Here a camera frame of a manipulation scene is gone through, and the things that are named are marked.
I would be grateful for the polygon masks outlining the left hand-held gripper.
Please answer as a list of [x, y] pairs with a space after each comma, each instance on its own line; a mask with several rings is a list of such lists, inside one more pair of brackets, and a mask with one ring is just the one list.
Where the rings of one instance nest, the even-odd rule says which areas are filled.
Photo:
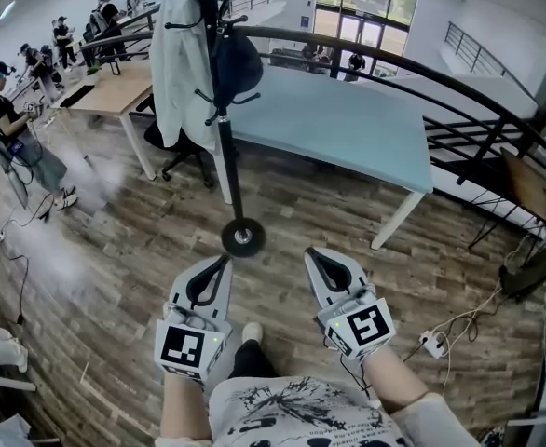
[[232, 332], [226, 320], [232, 275], [232, 259], [218, 255], [190, 266], [174, 280], [170, 301], [157, 321], [154, 361], [159, 368], [207, 384]]

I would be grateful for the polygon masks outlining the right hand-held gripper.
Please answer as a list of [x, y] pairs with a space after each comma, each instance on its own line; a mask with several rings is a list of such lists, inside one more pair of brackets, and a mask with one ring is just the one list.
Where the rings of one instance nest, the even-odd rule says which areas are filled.
[[327, 248], [307, 248], [305, 265], [310, 288], [323, 308], [317, 322], [341, 355], [362, 361], [396, 334], [386, 299], [367, 285], [355, 259]]

